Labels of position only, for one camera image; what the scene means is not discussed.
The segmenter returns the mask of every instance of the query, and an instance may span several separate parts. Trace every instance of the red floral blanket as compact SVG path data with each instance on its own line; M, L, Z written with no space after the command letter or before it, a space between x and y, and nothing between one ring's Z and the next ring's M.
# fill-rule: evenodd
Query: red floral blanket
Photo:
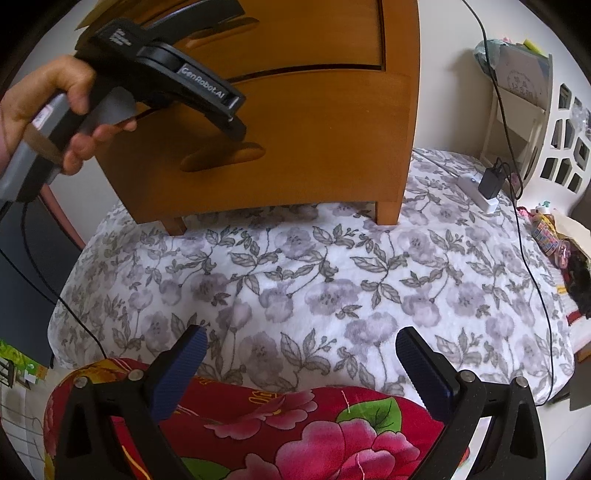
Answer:
M147 367L130 359L103 360L72 373L54 390L44 419L46 478L54 478L59 425L74 380L116 381ZM113 422L135 476L149 480L123 420ZM160 427L197 479L403 480L443 424L410 400L365 388L280 395L195 377Z

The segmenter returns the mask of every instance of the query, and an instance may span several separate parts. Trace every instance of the finger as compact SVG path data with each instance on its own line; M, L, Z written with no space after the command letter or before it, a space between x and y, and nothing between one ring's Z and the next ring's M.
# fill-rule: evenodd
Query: finger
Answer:
M88 135L76 134L70 141L70 149L82 160L89 160L95 154L96 141Z
M82 168L83 160L79 158L72 150L68 150L64 155L64 163L61 171L64 175L74 175Z
M2 100L4 114L16 121L30 121L56 89L68 92L75 113L88 110L88 94L95 71L85 62L64 55L24 77Z
M110 142L113 137L121 132L121 128L115 125L99 125L92 133L92 138L99 142Z
M125 122L121 122L119 126L122 127L126 132L135 132L135 129L138 128L138 123L135 118L130 118Z

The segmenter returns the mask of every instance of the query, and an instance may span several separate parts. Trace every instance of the black cable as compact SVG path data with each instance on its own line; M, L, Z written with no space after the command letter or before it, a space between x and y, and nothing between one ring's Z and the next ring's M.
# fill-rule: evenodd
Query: black cable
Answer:
M37 293L38 293L39 295L41 295L41 296L42 296L44 299L46 299L46 300L47 300L49 303L51 303L52 305L55 305L55 304L56 304L56 302L54 302L54 301L53 301L51 298L49 298L49 297L48 297L47 295L45 295L45 294L44 294L44 293L43 293L41 290L39 290L39 288L37 288L37 286L36 286L36 285L35 285L35 284L34 284L34 283L31 281L31 280L29 280L29 279L27 278L27 276L26 276L26 275L25 275L23 272L21 272L21 271L18 269L18 267L17 267L17 266L16 266L14 263L12 263L12 260L10 260L10 259L7 257L6 253L4 253L4 250L2 250L1 248L0 248L0 255L4 257L4 260L6 260L6 261L8 262L8 264L9 264L9 265L10 265L10 266L11 266L11 267L12 267L12 268L13 268L13 269L14 269L14 270L15 270L15 271L16 271L16 272L17 272L17 273L18 273L18 274L19 274L19 275L22 277L22 279L23 279L25 282L27 282L27 283L28 283L28 284L29 284L31 287L33 287L33 288L34 288L34 289L37 291Z
M99 339L95 336L94 333L92 333L89 330L89 328L86 325L84 325L84 323L82 323L82 321L78 318L78 315L76 315L74 313L74 311L70 308L70 306L59 295L59 293L56 292L51 285L49 285L49 282L45 279L45 277L43 276L43 273L41 273L41 270L39 270L39 267L37 266L37 263L35 262L35 259L33 258L33 255L31 253L31 249L29 248L29 244L28 244L28 241L27 241L27 229L25 228L25 224L26 224L26 221L27 221L28 207L29 207L29 204L28 203L25 203L22 206L22 214L21 214L21 235L22 235L22 243L23 243L23 245L25 247L25 252L27 253L27 258L29 259L29 262L31 262L31 265L33 266L33 269L35 270L35 273L37 273L37 275L39 276L39 278L41 279L41 281L43 282L43 284L47 287L47 289L57 297L57 299L62 303L62 305L66 308L66 310L70 313L70 315L72 315L74 317L74 320L96 342L96 344L99 346L100 352L103 354L103 356L106 359L107 358L107 354L105 353L105 349L103 349L103 346L101 345Z
M501 166L503 167L503 171L505 172L505 177L509 178L511 175L511 166L507 162L503 162L501 164ZM554 355L552 354L552 348L553 348L552 347L552 345L553 345L552 325L550 324L550 315L548 315L548 309L546 308L546 304L544 302L544 299L542 298L542 292L540 290L540 286L538 285L538 283L534 279L534 275L530 270L530 266L525 261L525 254L523 252L523 243L521 241L521 229L519 227L519 218L518 218L517 208L515 207L515 200L514 200L515 190L513 189L513 185L511 184L511 181L509 181L509 188L511 191L511 196L513 197L511 199L511 202L513 203L513 211L515 212L515 222L517 223L517 235L519 237L519 251L521 252L521 258L523 260L525 268L527 269L527 273L530 274L531 281L534 283L535 289L538 292L538 297L540 297L540 301L542 302L542 307L544 308L544 314L546 315L546 321L548 322L548 331L550 332L550 370L551 370L550 391L548 392L548 396L546 397L546 399L541 404L539 404L539 405L536 404L536 407L541 407L541 406L546 405L548 403L548 401L550 400L550 398L552 396L552 390L554 389Z
M515 189L513 188L513 184L511 183L511 166L507 162L501 162L501 161L497 160L495 162L494 167L495 168L501 167L503 169L505 177L509 183L509 191L511 194L511 203L513 205L513 211L515 212L515 222L517 223L517 236L519 237L519 251L521 252L521 259L523 260L523 263L525 265L527 273L530 275L531 281L534 283L535 289L537 290L538 296L540 297L540 301L542 302L542 306L544 308L544 313L546 315L546 321L548 322L548 331L550 332L550 369L551 369L550 391L548 392L548 396L546 397L546 400L544 400L543 403L536 405L536 407L541 407L541 406L546 405L548 403L548 401L550 400L550 398L552 396L552 390L554 389L554 356L552 354L552 343L553 343L552 325L550 323L550 315L548 315L548 309L546 308L546 304L544 302L544 299L542 298L542 292L540 290L540 286L536 282L534 275L530 270L530 266L527 264L527 261L525 260L525 254L523 252L523 242L521 239L521 228L519 227L519 214L517 213L517 207L515 206L515 202L517 200L519 200L521 198L521 196L523 195L523 180L522 180L521 175L519 173L519 168L517 167L517 162L515 161L515 154L513 152L513 147L511 146L511 139L509 138L509 129L507 127L507 119L505 117L505 108L503 107L503 100L501 98L499 86L496 81L496 74L492 69L491 58L490 58L490 55L488 52L488 39L486 38L486 31L485 31L484 25L482 24L482 21L480 21L480 18L478 17L478 15L474 11L474 9L470 6L470 4L468 4L468 2L466 0L462 0L462 2L468 7L468 10L470 10L472 15L474 15L474 18L476 18L476 21L478 22L478 25L480 25L480 29L482 30L482 37L484 39L484 51L485 51L485 57L486 57L486 66L488 67L489 73L491 74L492 84L495 87L496 97L499 100L499 107L501 109L501 117L503 119L503 127L505 129L505 137L507 138L507 145L509 146L509 152L511 152L511 160L513 161L513 166L515 167L515 173L517 174L517 177L519 178L519 196L517 196L515 194Z
M4 205L2 205L2 207L0 207L0 222L2 222L4 215L6 215L6 213L10 210L11 206L12 206L12 202L4 202Z
M507 145L509 147L509 152L511 153L511 160L513 161L513 166L515 167L515 173L517 173L517 177L519 178L519 195L515 195L515 200L519 200L523 195L523 180L521 175L519 174L519 167L517 166L517 161L515 160L515 153L513 152L513 146L511 145L511 139L509 138L509 128L507 127L507 118L505 117L505 107L503 106L503 99L501 98L501 92L499 91L499 84L496 81L496 74L491 66L491 57L488 51L488 39L486 37L486 30L484 29L484 25L474 9L470 6L470 4L466 0L462 0L464 5L468 7L468 10L474 15L478 25L480 25L480 29L482 30L482 38L484 39L484 53L486 57L486 65L488 66L488 71L491 74L492 84L495 88L496 97L499 100L499 107L501 110L501 117L503 119L503 127L505 129L505 138L507 138Z

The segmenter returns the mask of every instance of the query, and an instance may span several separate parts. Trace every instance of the metal screw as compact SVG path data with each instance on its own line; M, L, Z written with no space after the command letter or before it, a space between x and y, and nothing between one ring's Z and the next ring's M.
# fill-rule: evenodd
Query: metal screw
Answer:
M466 383L472 383L476 379L476 375L469 370L462 370L460 372L460 378Z
M525 377L516 377L515 383L521 388L527 388L529 386L529 383L527 383L527 379Z
M88 377L78 377L74 380L74 386L76 388L84 388L88 383Z
M143 370L132 370L131 372L129 372L127 374L127 378L129 378L132 382L137 382L138 380L142 380L142 378L144 377L144 371Z

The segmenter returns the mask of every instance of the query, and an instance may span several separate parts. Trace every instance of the drawer handle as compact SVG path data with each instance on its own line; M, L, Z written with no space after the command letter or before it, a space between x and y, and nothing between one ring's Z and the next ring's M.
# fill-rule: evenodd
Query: drawer handle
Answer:
M266 150L257 143L233 142L225 135L217 135L195 153L187 155L181 161L180 169L188 173L209 170L258 160L265 153Z

